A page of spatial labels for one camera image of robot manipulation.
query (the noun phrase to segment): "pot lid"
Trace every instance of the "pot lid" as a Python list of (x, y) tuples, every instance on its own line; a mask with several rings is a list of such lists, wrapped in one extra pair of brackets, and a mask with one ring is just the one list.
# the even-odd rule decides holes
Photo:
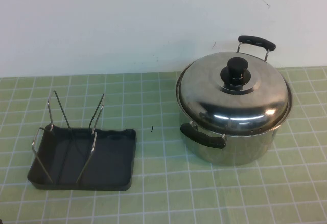
[(195, 123), (229, 135), (260, 134), (273, 128), (288, 115), (292, 99), (277, 69), (239, 52), (196, 60), (179, 77), (176, 94)]

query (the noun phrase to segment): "white wall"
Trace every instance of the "white wall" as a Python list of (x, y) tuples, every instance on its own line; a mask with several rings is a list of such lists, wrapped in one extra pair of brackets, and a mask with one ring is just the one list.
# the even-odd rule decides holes
[(0, 0), (0, 77), (180, 70), (241, 34), (276, 67), (327, 65), (327, 0)]

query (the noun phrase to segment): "green tile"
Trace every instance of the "green tile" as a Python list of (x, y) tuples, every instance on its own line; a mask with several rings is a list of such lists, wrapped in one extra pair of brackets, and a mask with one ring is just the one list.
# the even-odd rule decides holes
[(311, 84), (315, 91), (327, 91), (327, 81), (326, 80), (311, 81)]
[(86, 86), (70, 86), (68, 96), (86, 95)]
[(288, 185), (266, 186), (267, 195), (271, 204), (293, 202)]
[(258, 159), (259, 166), (276, 166), (280, 165), (279, 158), (276, 151), (267, 151), (262, 157)]
[(66, 100), (67, 108), (84, 107), (85, 97), (68, 97)]
[(167, 194), (166, 193), (150, 193), (144, 195), (144, 211), (167, 211)]
[(49, 94), (50, 94), (50, 88), (33, 89), (31, 98), (33, 98), (33, 99), (35, 99), (35, 98), (48, 98)]
[(326, 220), (319, 203), (301, 203), (297, 204), (297, 208), (303, 222)]
[(176, 93), (173, 90), (162, 91), (161, 92), (161, 101), (164, 102), (174, 102), (176, 101)]
[(211, 172), (191, 172), (192, 188), (214, 187), (214, 179)]
[(237, 174), (241, 186), (262, 184), (258, 169), (238, 169)]
[(42, 219), (45, 202), (22, 203), (19, 220), (37, 220)]
[(28, 101), (12, 101), (8, 112), (25, 111)]
[(142, 118), (141, 117), (125, 117), (123, 118), (123, 128), (142, 128)]
[(238, 186), (237, 176), (234, 169), (214, 171), (217, 187)]
[(141, 83), (140, 82), (125, 83), (124, 84), (124, 92), (125, 93), (141, 92)]
[(327, 132), (316, 132), (320, 145), (327, 146)]
[(123, 83), (112, 83), (106, 85), (106, 94), (123, 93)]
[(116, 83), (123, 81), (123, 74), (107, 74), (107, 83)]
[(309, 81), (292, 83), (292, 86), (296, 93), (313, 92), (313, 88)]
[(220, 224), (220, 215), (218, 210), (197, 210), (195, 212), (196, 223), (201, 224)]
[(105, 83), (106, 75), (105, 74), (96, 74), (88, 76), (89, 84), (100, 84)]
[(306, 118), (301, 106), (293, 106), (289, 118)]
[(155, 141), (162, 141), (162, 130), (161, 129), (146, 129), (143, 130), (143, 141), (144, 142), (155, 142)]
[(19, 132), (19, 125), (2, 126), (0, 130), (0, 137), (16, 137)]
[(48, 200), (45, 205), (45, 218), (66, 218), (69, 200)]
[(162, 158), (157, 159), (144, 159), (144, 174), (163, 173), (165, 171), (165, 160)]
[(102, 95), (104, 94), (104, 90), (105, 90), (104, 84), (88, 85), (87, 95)]
[(116, 216), (107, 216), (107, 217), (94, 217), (93, 224), (116, 224)]
[(137, 213), (142, 212), (143, 197), (142, 195), (121, 195), (120, 196), (120, 213)]
[(148, 143), (143, 145), (144, 157), (163, 157), (164, 144), (163, 143)]
[(300, 222), (296, 208), (290, 205), (274, 205), (271, 207), (277, 224), (291, 224)]
[(16, 138), (1, 139), (0, 138), (0, 152), (11, 152), (14, 149)]
[(192, 196), (190, 191), (170, 192), (170, 210), (189, 210), (192, 209)]
[(21, 196), (24, 189), (25, 189), (24, 185), (3, 186), (0, 195), (0, 203), (6, 201), (21, 201)]
[(124, 116), (141, 116), (142, 108), (141, 105), (124, 105)]
[(125, 73), (124, 74), (124, 82), (132, 82), (141, 80), (140, 73)]
[(32, 157), (32, 152), (14, 152), (10, 166), (30, 166)]
[(55, 76), (53, 77), (52, 86), (69, 85), (69, 76)]
[(98, 197), (96, 198), (94, 215), (116, 215), (118, 211), (118, 197)]
[(166, 142), (165, 143), (166, 156), (185, 155), (185, 144), (182, 141)]
[(124, 104), (140, 104), (140, 103), (141, 103), (141, 93), (124, 94)]
[(29, 167), (9, 168), (5, 183), (6, 184), (25, 183), (28, 171), (29, 171)]
[(142, 80), (157, 80), (157, 79), (159, 79), (159, 74), (157, 72), (142, 73)]
[(183, 190), (190, 188), (189, 173), (174, 173), (167, 175), (168, 190)]
[(142, 101), (143, 103), (159, 103), (160, 94), (158, 91), (142, 93)]
[(103, 128), (107, 130), (120, 130), (122, 127), (121, 118), (109, 118), (103, 120)]
[(144, 176), (144, 192), (166, 191), (166, 176)]
[(313, 181), (327, 180), (327, 164), (307, 165)]
[(319, 100), (314, 93), (304, 93), (297, 95), (302, 105), (319, 104)]
[(165, 141), (181, 140), (182, 134), (179, 128), (164, 128), (163, 135)]
[(306, 163), (326, 162), (325, 156), (320, 148), (301, 148), (301, 153)]
[(149, 213), (144, 215), (144, 224), (167, 224), (169, 223), (168, 213)]
[(291, 148), (297, 147), (295, 140), (291, 134), (289, 135), (276, 135), (274, 139), (276, 148)]
[(0, 112), (6, 112), (9, 105), (9, 101), (0, 101)]
[(294, 200), (297, 202), (317, 200), (312, 183), (297, 183), (291, 185)]
[(20, 203), (0, 203), (0, 216), (3, 221), (16, 221)]
[(298, 149), (280, 150), (278, 155), (281, 159), (282, 165), (303, 164), (301, 154)]
[(160, 72), (159, 78), (161, 80), (163, 79), (175, 79), (176, 78), (176, 72)]
[(262, 168), (261, 175), (265, 184), (286, 183), (286, 178), (281, 167)]
[(293, 133), (312, 131), (309, 121), (307, 119), (288, 120), (288, 123)]
[(270, 208), (267, 206), (247, 207), (246, 212), (251, 224), (274, 224)]
[(308, 68), (306, 72), (310, 80), (321, 80), (326, 79), (326, 75), (322, 68)]
[(14, 89), (16, 86), (17, 79), (10, 79), (10, 80), (0, 80), (0, 89)]
[(216, 208), (218, 207), (216, 192), (213, 189), (193, 191), (194, 208)]
[(192, 211), (185, 212), (173, 212), (170, 214), (170, 223), (171, 224), (180, 224), (180, 223), (188, 223), (194, 224), (194, 214)]
[(145, 81), (142, 82), (142, 92), (158, 91), (159, 81)]
[(143, 115), (161, 115), (160, 103), (157, 104), (143, 104)]
[(4, 124), (7, 125), (10, 123), (22, 123), (23, 117), (24, 112), (7, 113)]
[(34, 83), (34, 78), (18, 78), (18, 83), (16, 89), (19, 88), (32, 88)]
[(223, 223), (246, 224), (248, 223), (244, 208), (227, 208), (221, 210)]
[(239, 188), (221, 188), (217, 193), (220, 207), (243, 205)]
[(299, 147), (319, 146), (314, 133), (294, 134), (294, 137)]
[(327, 200), (327, 182), (315, 182), (315, 188), (320, 200)]
[(86, 85), (87, 84), (87, 75), (77, 75), (72, 76), (71, 85)]
[(13, 90), (0, 90), (0, 101), (10, 100)]
[(81, 198), (71, 200), (69, 217), (92, 216), (93, 198)]
[(310, 124), (314, 131), (325, 131), (327, 128), (327, 117), (325, 118), (310, 118)]
[(163, 114), (162, 120), (163, 120), (163, 126), (166, 127), (180, 126), (178, 114)]
[(304, 165), (284, 167), (284, 171), (289, 182), (310, 181), (308, 171)]
[(33, 111), (33, 112), (26, 112), (24, 123), (36, 123), (41, 122), (43, 119), (44, 111)]
[(52, 77), (36, 77), (35, 87), (49, 87), (51, 86)]
[(211, 164), (195, 155), (188, 157), (190, 170), (211, 170)]
[(177, 172), (188, 170), (188, 161), (186, 156), (166, 158), (167, 172)]
[(308, 80), (307, 74), (304, 69), (299, 70), (287, 70), (291, 81), (303, 81)]

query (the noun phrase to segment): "black knob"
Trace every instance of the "black knob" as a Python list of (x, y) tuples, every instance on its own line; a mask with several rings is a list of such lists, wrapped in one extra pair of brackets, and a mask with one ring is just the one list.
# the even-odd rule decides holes
[(241, 79), (249, 64), (242, 57), (233, 57), (228, 60), (227, 67), (232, 78)]

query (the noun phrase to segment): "pot rim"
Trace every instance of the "pot rim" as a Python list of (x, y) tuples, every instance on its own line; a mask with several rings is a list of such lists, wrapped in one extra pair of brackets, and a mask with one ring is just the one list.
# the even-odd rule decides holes
[[(182, 112), (194, 123), (196, 124), (197, 126), (205, 129), (205, 130), (208, 130), (209, 132), (212, 132), (214, 134), (219, 134), (219, 135), (222, 135), (222, 134), (225, 134), (224, 132), (217, 132), (217, 131), (212, 131), (212, 130), (209, 130), (208, 128), (205, 128), (201, 125), (198, 125), (198, 123), (196, 123), (193, 118), (191, 118), (187, 112), (185, 111), (181, 101), (180, 101), (180, 97), (179, 97), (179, 87), (180, 87), (180, 84), (181, 84), (181, 80), (186, 72), (186, 70), (194, 63), (190, 63), (182, 72), (181, 74), (179, 75), (178, 79), (177, 79), (177, 83), (176, 83), (176, 87), (175, 87), (175, 94), (176, 94), (176, 99), (177, 99), (177, 102), (178, 102), (178, 105), (180, 107), (180, 109), (182, 110)], [(270, 131), (273, 131), (273, 130), (276, 130), (278, 129), (282, 123), (285, 122), (285, 120), (288, 118), (288, 116), (290, 115), (290, 112), (291, 112), (291, 109), (293, 107), (293, 96), (292, 96), (292, 92), (291, 92), (291, 88), (288, 84), (288, 82), (285, 80), (285, 78), (283, 77), (284, 81), (285, 81), (285, 84), (286, 84), (286, 87), (287, 87), (287, 91), (288, 91), (288, 94), (289, 94), (289, 99), (288, 99), (288, 104), (287, 104), (287, 108), (286, 108), (286, 111), (283, 115), (283, 117), (279, 120), (279, 122), (277, 124), (275, 124), (272, 128), (268, 129), (268, 130), (265, 130), (263, 131), (262, 133), (257, 133), (257, 134), (253, 134), (253, 135), (234, 135), (234, 134), (226, 134), (226, 136), (231, 136), (231, 137), (252, 137), (252, 136), (258, 136), (258, 135), (263, 135), (263, 134), (266, 134), (267, 132), (270, 132)]]

